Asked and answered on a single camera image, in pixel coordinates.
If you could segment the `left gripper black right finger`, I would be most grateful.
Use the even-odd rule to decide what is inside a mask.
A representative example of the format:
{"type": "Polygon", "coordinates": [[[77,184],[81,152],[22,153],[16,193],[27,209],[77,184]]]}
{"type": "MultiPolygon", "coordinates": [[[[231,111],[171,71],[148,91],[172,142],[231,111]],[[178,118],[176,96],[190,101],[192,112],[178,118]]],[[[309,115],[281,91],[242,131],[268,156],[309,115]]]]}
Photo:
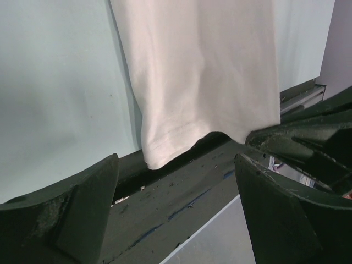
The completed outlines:
{"type": "Polygon", "coordinates": [[[235,175],[256,263],[351,263],[351,200],[244,154],[235,158],[235,175]]]}

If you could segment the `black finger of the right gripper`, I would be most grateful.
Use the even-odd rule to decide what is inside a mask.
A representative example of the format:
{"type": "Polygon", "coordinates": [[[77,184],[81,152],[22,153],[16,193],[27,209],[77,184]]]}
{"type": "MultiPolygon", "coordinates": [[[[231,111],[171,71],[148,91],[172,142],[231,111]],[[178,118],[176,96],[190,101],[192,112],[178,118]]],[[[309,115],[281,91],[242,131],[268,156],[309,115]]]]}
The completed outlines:
{"type": "Polygon", "coordinates": [[[254,131],[245,143],[337,194],[351,192],[351,110],[254,131]]]}
{"type": "Polygon", "coordinates": [[[337,93],[326,100],[320,101],[311,107],[282,115],[281,123],[284,124],[287,122],[294,122],[297,120],[326,116],[333,113],[351,110],[351,93],[352,87],[349,86],[340,93],[337,93]]]}

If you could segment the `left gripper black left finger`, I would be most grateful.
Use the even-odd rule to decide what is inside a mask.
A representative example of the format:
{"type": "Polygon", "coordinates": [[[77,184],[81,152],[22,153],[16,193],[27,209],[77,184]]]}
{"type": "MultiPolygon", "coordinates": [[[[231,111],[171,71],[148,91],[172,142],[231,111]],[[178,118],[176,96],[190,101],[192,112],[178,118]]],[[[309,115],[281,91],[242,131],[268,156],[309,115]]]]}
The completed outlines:
{"type": "Polygon", "coordinates": [[[114,153],[1,204],[1,263],[98,263],[118,174],[114,153]]]}

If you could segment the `white t-shirt with robot print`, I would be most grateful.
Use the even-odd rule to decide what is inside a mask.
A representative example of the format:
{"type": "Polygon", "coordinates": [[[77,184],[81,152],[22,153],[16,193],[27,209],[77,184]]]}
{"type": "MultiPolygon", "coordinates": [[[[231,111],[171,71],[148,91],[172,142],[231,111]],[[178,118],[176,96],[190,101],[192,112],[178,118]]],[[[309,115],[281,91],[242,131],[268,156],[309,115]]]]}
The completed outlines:
{"type": "Polygon", "coordinates": [[[112,1],[141,148],[160,169],[211,132],[280,122],[272,1],[112,1]]]}

